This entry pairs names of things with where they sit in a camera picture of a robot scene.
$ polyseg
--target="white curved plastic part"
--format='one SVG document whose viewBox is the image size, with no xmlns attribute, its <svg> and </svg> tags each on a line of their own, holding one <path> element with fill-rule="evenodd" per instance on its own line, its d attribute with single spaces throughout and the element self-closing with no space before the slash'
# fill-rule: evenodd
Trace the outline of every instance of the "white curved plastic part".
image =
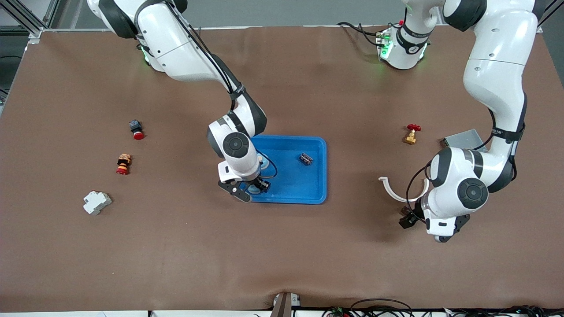
<svg viewBox="0 0 564 317">
<path fill-rule="evenodd" d="M 400 202 L 406 202 L 407 199 L 402 198 L 400 196 L 398 196 L 398 194 L 396 194 L 390 187 L 390 182 L 388 181 L 387 177 L 380 177 L 378 178 L 378 180 L 381 180 L 382 183 L 384 183 L 384 188 L 386 189 L 386 192 L 388 192 L 388 195 L 390 195 L 393 199 L 400 201 Z M 428 179 L 424 179 L 423 182 L 425 183 L 425 186 L 423 188 L 423 192 L 417 196 L 414 199 L 410 199 L 409 202 L 415 202 L 417 201 L 417 199 L 423 197 L 423 195 L 429 190 L 429 180 Z"/>
</svg>

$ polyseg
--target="blue plastic tray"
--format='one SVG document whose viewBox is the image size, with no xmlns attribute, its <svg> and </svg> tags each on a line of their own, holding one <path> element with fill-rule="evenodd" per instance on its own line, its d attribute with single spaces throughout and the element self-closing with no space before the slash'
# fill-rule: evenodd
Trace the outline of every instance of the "blue plastic tray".
<svg viewBox="0 0 564 317">
<path fill-rule="evenodd" d="M 282 204 L 321 204 L 327 198 L 327 144 L 318 137 L 257 135 L 252 138 L 256 149 L 276 164 L 278 175 L 266 179 L 268 193 L 252 195 L 253 202 Z M 313 159 L 309 166 L 299 160 L 305 153 Z M 274 174 L 272 165 L 262 175 Z"/>
</svg>

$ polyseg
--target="red button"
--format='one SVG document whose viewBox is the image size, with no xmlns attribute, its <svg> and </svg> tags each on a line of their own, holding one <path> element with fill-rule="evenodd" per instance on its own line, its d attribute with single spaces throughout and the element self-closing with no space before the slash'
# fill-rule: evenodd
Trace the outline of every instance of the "red button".
<svg viewBox="0 0 564 317">
<path fill-rule="evenodd" d="M 141 131 L 137 131 L 137 132 L 133 133 L 133 138 L 135 140 L 143 140 L 144 137 L 145 137 L 145 135 Z"/>
</svg>

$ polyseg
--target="black cable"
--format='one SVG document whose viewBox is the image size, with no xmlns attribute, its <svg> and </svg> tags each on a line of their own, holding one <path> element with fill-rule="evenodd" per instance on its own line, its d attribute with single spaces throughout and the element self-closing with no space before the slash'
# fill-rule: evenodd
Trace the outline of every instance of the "black cable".
<svg viewBox="0 0 564 317">
<path fill-rule="evenodd" d="M 546 9 L 544 9 L 544 12 L 547 12 L 548 9 L 550 9 L 550 7 L 552 7 L 553 4 L 555 4 L 557 1 L 558 1 L 558 0 L 553 0 L 553 1 L 548 5 L 548 7 L 547 7 Z"/>
<path fill-rule="evenodd" d="M 427 164 L 427 165 L 425 166 L 425 178 L 428 179 L 428 180 L 432 180 L 432 179 L 429 177 L 428 173 L 427 173 L 427 169 L 428 169 L 429 167 L 431 167 L 431 164 Z"/>
<path fill-rule="evenodd" d="M 406 303 L 404 303 L 404 302 L 401 302 L 401 301 L 391 300 L 391 299 L 389 299 L 389 298 L 367 298 L 366 300 L 356 301 L 356 302 L 354 302 L 354 303 L 351 305 L 351 307 L 349 308 L 349 310 L 353 310 L 353 307 L 354 307 L 354 306 L 356 306 L 356 305 L 358 305 L 358 304 L 360 304 L 360 303 L 365 303 L 365 302 L 392 302 L 392 303 L 398 303 L 398 304 L 400 304 L 400 305 L 403 305 L 403 306 L 407 307 L 407 309 L 409 310 L 410 316 L 413 317 L 413 308 L 411 308 L 410 305 L 408 305 L 408 304 L 406 304 Z"/>
<path fill-rule="evenodd" d="M 323 312 L 323 314 L 321 314 L 321 317 L 325 317 L 325 314 L 326 314 L 328 311 L 330 311 L 330 310 L 331 310 L 331 307 L 330 307 L 330 308 L 327 308 L 327 309 Z"/>
<path fill-rule="evenodd" d="M 346 25 L 346 26 L 350 27 L 351 29 L 353 29 L 353 30 L 355 30 L 359 33 L 362 33 L 362 31 L 359 28 L 355 27 L 354 25 L 352 25 L 348 22 L 340 22 L 340 23 L 337 23 L 337 25 L 341 25 L 341 26 Z M 365 32 L 365 33 L 367 35 L 370 35 L 370 36 L 376 36 L 376 33 L 372 33 L 372 32 Z"/>
<path fill-rule="evenodd" d="M 545 23 L 546 20 L 548 20 L 549 17 L 551 17 L 562 5 L 564 5 L 564 2 L 561 2 L 556 9 L 554 9 L 551 13 L 549 13 L 540 23 L 539 23 L 539 27 L 543 25 L 543 23 Z"/>
<path fill-rule="evenodd" d="M 275 178 L 275 177 L 278 175 L 278 168 L 276 167 L 276 164 L 274 164 L 274 162 L 273 162 L 268 156 L 266 156 L 264 153 L 262 153 L 262 152 L 259 151 L 258 149 L 255 149 L 255 150 L 257 151 L 257 153 L 259 153 L 259 154 L 262 155 L 264 158 L 266 158 L 266 159 L 270 162 L 270 164 L 272 164 L 272 167 L 274 168 L 274 175 L 272 175 L 272 176 L 267 176 L 267 177 L 262 176 L 262 178 L 264 178 L 264 179 Z"/>
<path fill-rule="evenodd" d="M 188 23 L 188 27 L 190 28 L 190 30 L 192 30 L 192 33 L 194 33 L 194 35 L 196 35 L 196 37 L 198 38 L 198 41 L 200 41 L 200 43 L 204 46 L 204 48 L 206 49 L 206 52 L 211 55 L 212 52 L 209 50 L 209 48 L 207 47 L 206 43 L 204 42 L 204 40 L 202 40 L 202 38 L 200 37 L 200 35 L 198 34 L 198 32 L 196 32 L 196 30 L 194 30 L 194 28 L 192 27 L 192 25 L 190 23 Z M 219 65 L 216 64 L 215 60 L 213 61 L 213 64 L 217 66 L 217 71 L 219 72 L 219 74 L 222 76 L 223 80 L 225 81 L 225 84 L 228 87 L 228 91 L 230 94 L 233 93 L 233 87 L 231 86 L 231 81 L 227 80 L 228 75 L 227 73 L 225 73 L 225 70 L 223 70 L 221 67 L 219 67 Z"/>
<path fill-rule="evenodd" d="M 492 117 L 492 130 L 493 130 L 495 128 L 495 117 L 494 117 L 493 111 L 491 111 L 491 110 L 490 110 L 490 116 Z M 476 151 L 476 150 L 483 148 L 484 146 L 486 146 L 491 141 L 491 139 L 493 137 L 494 137 L 494 135 L 490 133 L 490 137 L 484 143 L 482 143 L 481 146 L 473 148 L 472 150 Z"/>
<path fill-rule="evenodd" d="M 223 79 L 223 81 L 225 82 L 226 86 L 227 86 L 227 92 L 232 94 L 234 92 L 233 90 L 233 86 L 231 86 L 231 81 L 228 80 L 229 76 L 227 75 L 227 73 L 225 72 L 225 70 L 223 68 L 221 68 L 217 62 L 215 61 L 215 59 L 213 59 L 210 55 L 212 54 L 212 52 L 209 50 L 208 46 L 206 45 L 206 43 L 204 42 L 204 40 L 202 40 L 202 38 L 200 37 L 200 35 L 198 34 L 198 32 L 196 32 L 196 30 L 194 30 L 194 28 L 192 27 L 192 25 L 189 23 L 188 27 L 190 27 L 190 30 L 192 30 L 192 32 L 196 35 L 196 37 L 198 38 L 198 40 L 202 43 L 202 45 L 204 46 L 204 48 L 206 49 L 206 51 L 202 50 L 202 47 L 198 44 L 198 47 L 200 48 L 200 50 L 202 50 L 202 52 L 204 52 L 204 55 L 206 55 L 206 57 L 208 57 L 208 59 L 210 60 L 210 62 L 214 65 L 215 69 L 217 70 L 217 72 L 219 73 L 219 75 L 221 76 L 221 78 Z M 230 110 L 233 111 L 235 109 L 235 100 L 231 99 L 231 107 Z"/>
<path fill-rule="evenodd" d="M 364 30 L 364 28 L 362 27 L 362 24 L 361 24 L 361 23 L 358 24 L 358 27 L 360 28 L 360 31 L 362 32 L 362 34 L 364 35 L 364 38 L 368 41 L 368 43 L 370 43 L 370 44 L 372 44 L 372 45 L 374 45 L 374 46 L 376 46 L 376 47 L 384 47 L 384 44 L 378 44 L 378 43 L 376 43 L 376 41 L 372 42 L 372 41 L 368 38 L 367 33 L 366 33 L 366 31 Z"/>
<path fill-rule="evenodd" d="M 364 30 L 364 28 L 362 27 L 362 23 L 359 23 L 359 24 L 358 24 L 358 27 L 355 27 L 354 25 L 350 24 L 349 22 L 339 22 L 339 23 L 337 23 L 337 25 L 341 25 L 341 26 L 347 25 L 347 26 L 350 27 L 351 29 L 353 29 L 353 30 L 355 30 L 355 31 L 357 31 L 357 32 L 359 32 L 359 33 L 362 33 L 362 34 L 364 35 L 364 38 L 368 41 L 368 43 L 370 43 L 370 44 L 372 44 L 372 45 L 374 45 L 374 46 L 376 46 L 376 47 L 384 47 L 384 45 L 382 45 L 382 44 L 378 44 L 378 43 L 376 43 L 376 42 L 373 42 L 371 39 L 368 38 L 368 36 L 376 36 L 378 33 L 381 33 L 381 32 L 383 32 L 383 31 L 385 31 L 386 29 L 383 29 L 382 31 L 373 33 L 373 32 L 366 32 L 366 31 Z"/>
<path fill-rule="evenodd" d="M 407 203 L 407 208 L 409 209 L 409 212 L 411 212 L 411 214 L 413 214 L 417 219 L 419 219 L 419 221 L 421 222 L 425 222 L 423 219 L 421 219 L 421 217 L 419 217 L 417 214 L 415 214 L 415 212 L 413 211 L 413 209 L 411 208 L 411 203 L 409 202 L 409 189 L 411 188 L 411 184 L 413 184 L 413 181 L 415 180 L 415 178 L 421 174 L 422 171 L 426 170 L 427 167 L 429 167 L 431 165 L 432 161 L 429 161 L 422 169 L 420 169 L 419 171 L 417 171 L 415 173 L 415 175 L 411 178 L 411 180 L 409 181 L 409 184 L 407 185 L 407 190 L 406 190 L 406 203 Z"/>
<path fill-rule="evenodd" d="M 200 43 L 198 43 L 198 41 L 195 41 L 194 38 L 194 43 L 196 44 L 196 46 L 204 53 L 204 56 L 206 56 L 206 58 L 210 61 L 210 63 L 214 66 L 215 70 L 219 73 L 219 75 L 221 76 L 221 78 L 223 79 L 223 81 L 225 82 L 226 86 L 227 86 L 227 91 L 232 94 L 233 93 L 233 87 L 231 86 L 231 82 L 227 79 L 227 74 L 225 73 L 225 71 L 217 64 L 217 62 L 212 58 L 212 52 L 209 50 L 209 48 L 207 47 L 206 43 L 202 40 L 202 38 L 198 35 L 198 32 L 196 32 L 196 30 L 194 30 L 194 28 L 192 27 L 192 25 L 190 23 L 188 23 L 188 27 L 190 28 L 190 30 L 192 30 L 192 32 L 190 32 L 190 30 L 188 30 L 188 28 L 186 28 L 186 26 L 184 25 L 184 23 L 182 23 L 182 20 L 180 19 L 180 17 L 178 17 L 178 15 L 174 12 L 173 7 L 171 6 L 170 3 L 167 3 L 171 12 L 173 13 L 174 17 L 176 18 L 177 22 L 182 26 L 182 28 L 184 29 L 184 31 L 186 31 L 186 33 L 188 34 L 188 36 L 194 38 L 193 36 L 195 35 L 198 39 L 198 41 L 200 41 Z"/>
</svg>

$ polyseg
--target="gray floor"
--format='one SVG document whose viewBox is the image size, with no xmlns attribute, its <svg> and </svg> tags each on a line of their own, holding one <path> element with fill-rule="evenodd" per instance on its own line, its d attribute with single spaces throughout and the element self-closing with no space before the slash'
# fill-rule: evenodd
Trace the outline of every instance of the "gray floor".
<svg viewBox="0 0 564 317">
<path fill-rule="evenodd" d="M 65 0 L 60 10 L 60 19 L 54 23 L 56 28 L 105 28 L 90 12 L 86 0 Z M 401 19 L 403 11 L 400 0 L 190 0 L 184 16 L 196 27 L 270 27 L 341 21 L 387 24 Z M 543 25 L 543 31 L 556 70 L 564 82 L 564 8 Z M 21 56 L 26 41 L 25 36 L 0 36 L 0 56 Z M 18 59 L 0 59 L 0 89 L 10 87 L 18 64 Z"/>
</svg>

